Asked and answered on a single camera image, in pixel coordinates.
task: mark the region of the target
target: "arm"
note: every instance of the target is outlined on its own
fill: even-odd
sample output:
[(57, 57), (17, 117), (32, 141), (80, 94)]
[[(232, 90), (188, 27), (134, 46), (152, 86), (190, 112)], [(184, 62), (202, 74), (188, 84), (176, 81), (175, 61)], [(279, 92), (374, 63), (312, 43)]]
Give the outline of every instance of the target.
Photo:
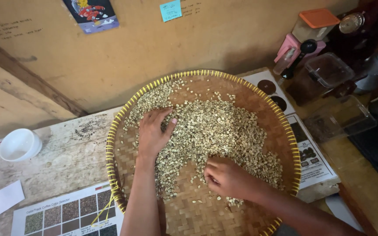
[(213, 191), (263, 206), (302, 236), (364, 235), (340, 219), (255, 178), (230, 159), (209, 158), (204, 175)]
[(134, 181), (121, 228), (121, 236), (160, 236), (155, 190), (155, 158), (165, 147), (176, 126), (174, 118), (163, 133), (160, 129), (171, 109), (153, 110), (139, 123), (139, 149)]

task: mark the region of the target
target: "orange lid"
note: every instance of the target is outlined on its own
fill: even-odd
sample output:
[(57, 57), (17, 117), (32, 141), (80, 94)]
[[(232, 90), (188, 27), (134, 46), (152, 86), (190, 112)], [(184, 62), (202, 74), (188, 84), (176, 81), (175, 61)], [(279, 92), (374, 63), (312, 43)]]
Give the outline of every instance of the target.
[(328, 27), (341, 22), (326, 8), (302, 11), (299, 16), (313, 29)]

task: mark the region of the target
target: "woven bamboo tray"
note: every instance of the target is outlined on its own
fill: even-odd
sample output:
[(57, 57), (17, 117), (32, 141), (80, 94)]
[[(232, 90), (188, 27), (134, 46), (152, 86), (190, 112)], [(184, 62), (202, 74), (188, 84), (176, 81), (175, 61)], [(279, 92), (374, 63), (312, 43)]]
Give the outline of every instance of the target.
[[(135, 158), (137, 149), (132, 148), (137, 129), (128, 127), (127, 134), (123, 130), (124, 117), (129, 115), (134, 103), (148, 90), (170, 80), (182, 78), (194, 93), (182, 89), (170, 95), (171, 102), (183, 104), (184, 100), (211, 100), (213, 92), (236, 95), (237, 107), (243, 107), (250, 112), (256, 112), (257, 123), (268, 134), (263, 152), (271, 151), (278, 154), (283, 165), (282, 179), (285, 192), (296, 196), (299, 190), (301, 166), (297, 142), (291, 126), (282, 110), (264, 92), (255, 85), (227, 73), (212, 70), (196, 70), (169, 75), (149, 83), (140, 89), (125, 104), (112, 121), (106, 145), (106, 166), (113, 197), (120, 210), (125, 213), (127, 197), (131, 191)], [(208, 187), (199, 179), (190, 183), (195, 175), (195, 164), (190, 163), (182, 167), (176, 181), (179, 189), (177, 197), (165, 204), (159, 201), (161, 228), (167, 234), (195, 236), (195, 235), (271, 235), (282, 220), (268, 213), (263, 207), (245, 201), (239, 208), (229, 207), (226, 210), (225, 198), (217, 200), (215, 193), (209, 194)], [(192, 203), (192, 200), (202, 200), (203, 203)]]

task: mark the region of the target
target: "pink container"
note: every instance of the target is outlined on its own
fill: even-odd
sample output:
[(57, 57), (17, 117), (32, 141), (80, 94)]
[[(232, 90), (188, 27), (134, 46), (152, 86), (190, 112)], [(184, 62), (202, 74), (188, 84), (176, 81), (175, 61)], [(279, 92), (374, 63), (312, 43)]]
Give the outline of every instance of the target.
[[(322, 40), (319, 40), (317, 42), (318, 48), (316, 49), (316, 51), (310, 54), (306, 54), (306, 56), (301, 60), (299, 66), (304, 65), (304, 63), (306, 63), (309, 59), (316, 57), (320, 53), (320, 51), (322, 51), (323, 48), (326, 47), (325, 42), (323, 42)], [(288, 64), (287, 68), (290, 67), (292, 62), (294, 62), (298, 55), (300, 55), (300, 45), (301, 43), (297, 40), (296, 37), (294, 37), (294, 35), (292, 35), (292, 33), (287, 34), (287, 36), (285, 36), (285, 40), (282, 43), (281, 48), (277, 53), (278, 56), (275, 58), (274, 62), (277, 62), (290, 48), (295, 47), (296, 51), (291, 57), (291, 62)]]

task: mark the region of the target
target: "blue sticky note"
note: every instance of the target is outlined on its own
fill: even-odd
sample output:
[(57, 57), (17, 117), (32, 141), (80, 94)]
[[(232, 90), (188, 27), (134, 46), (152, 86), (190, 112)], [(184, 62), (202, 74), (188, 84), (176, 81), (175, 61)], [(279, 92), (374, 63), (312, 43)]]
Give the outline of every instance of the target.
[(181, 17), (182, 9), (180, 8), (180, 0), (161, 4), (160, 11), (164, 22)]

